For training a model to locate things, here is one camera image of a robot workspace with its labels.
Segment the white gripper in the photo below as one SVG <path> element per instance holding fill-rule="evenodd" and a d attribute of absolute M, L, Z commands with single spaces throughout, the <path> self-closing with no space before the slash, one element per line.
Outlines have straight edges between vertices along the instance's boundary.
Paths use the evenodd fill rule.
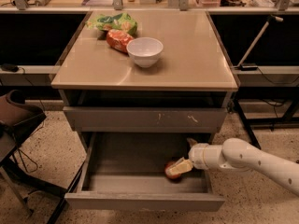
<path fill-rule="evenodd" d="M 221 145 L 199 143 L 188 137 L 187 142 L 191 148 L 188 156 L 190 160 L 180 158 L 174 161 L 170 170 L 177 174 L 188 173 L 193 167 L 199 170 L 219 169 L 229 170 L 232 166 L 224 158 Z"/>

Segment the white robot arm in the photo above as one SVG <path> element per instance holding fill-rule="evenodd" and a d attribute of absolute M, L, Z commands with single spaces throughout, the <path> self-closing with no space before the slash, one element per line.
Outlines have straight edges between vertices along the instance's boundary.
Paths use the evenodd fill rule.
<path fill-rule="evenodd" d="M 266 153 L 239 138 L 229 138 L 222 145 L 197 143 L 191 138 L 188 142 L 191 146 L 188 158 L 168 164 L 164 169 L 167 177 L 179 177 L 192 168 L 239 174 L 255 170 L 299 195 L 299 164 L 296 162 Z"/>

